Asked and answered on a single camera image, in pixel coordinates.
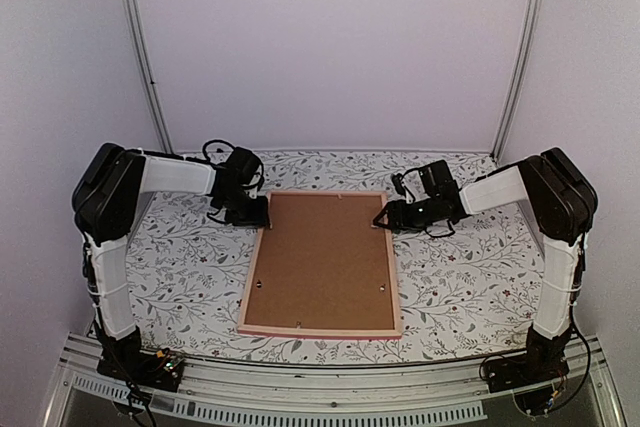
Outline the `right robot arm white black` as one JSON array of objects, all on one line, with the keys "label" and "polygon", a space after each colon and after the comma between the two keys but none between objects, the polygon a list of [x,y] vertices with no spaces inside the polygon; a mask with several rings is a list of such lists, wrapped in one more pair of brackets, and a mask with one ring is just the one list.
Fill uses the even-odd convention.
[{"label": "right robot arm white black", "polygon": [[552,371],[574,334],[573,305],[582,286],[588,233],[598,207],[595,189],[559,147],[501,167],[461,187],[445,161],[417,170],[427,195],[416,200],[403,185],[392,183],[400,199],[387,202],[373,218],[392,232],[427,232],[437,222],[453,227],[490,209],[529,203],[544,245],[540,303],[526,338],[517,374],[537,383]]}]

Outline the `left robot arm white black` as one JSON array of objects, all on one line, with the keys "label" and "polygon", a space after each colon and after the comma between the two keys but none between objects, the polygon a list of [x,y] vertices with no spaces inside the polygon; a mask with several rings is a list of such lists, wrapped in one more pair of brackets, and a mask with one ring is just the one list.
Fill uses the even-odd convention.
[{"label": "left robot arm white black", "polygon": [[126,275],[128,237],[144,194],[186,193],[210,198],[221,224],[261,228],[269,223],[268,200],[259,195],[263,162],[252,151],[232,146],[214,162],[201,157],[126,149],[103,144],[81,177],[71,205],[83,238],[84,275],[96,306],[96,334],[111,366],[128,381],[148,373],[141,334],[129,300]]}]

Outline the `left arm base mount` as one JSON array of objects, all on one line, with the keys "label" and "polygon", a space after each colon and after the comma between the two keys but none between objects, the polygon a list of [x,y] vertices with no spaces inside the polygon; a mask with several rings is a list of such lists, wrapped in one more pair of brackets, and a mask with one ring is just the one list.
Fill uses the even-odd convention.
[{"label": "left arm base mount", "polygon": [[177,392],[184,372],[184,357],[169,348],[137,352],[132,360],[104,353],[97,367],[101,375],[139,386]]}]

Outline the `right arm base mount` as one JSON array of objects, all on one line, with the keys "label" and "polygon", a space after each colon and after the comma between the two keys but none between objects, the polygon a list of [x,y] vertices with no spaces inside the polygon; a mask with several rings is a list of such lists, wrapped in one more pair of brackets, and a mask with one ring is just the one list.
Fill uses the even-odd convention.
[{"label": "right arm base mount", "polygon": [[515,393],[516,407],[525,415],[534,417],[548,414],[564,392],[569,366],[565,359],[553,361],[542,369],[527,365],[526,355],[507,357],[490,355],[479,366],[479,376],[491,393],[511,391],[544,383],[543,387]]}]

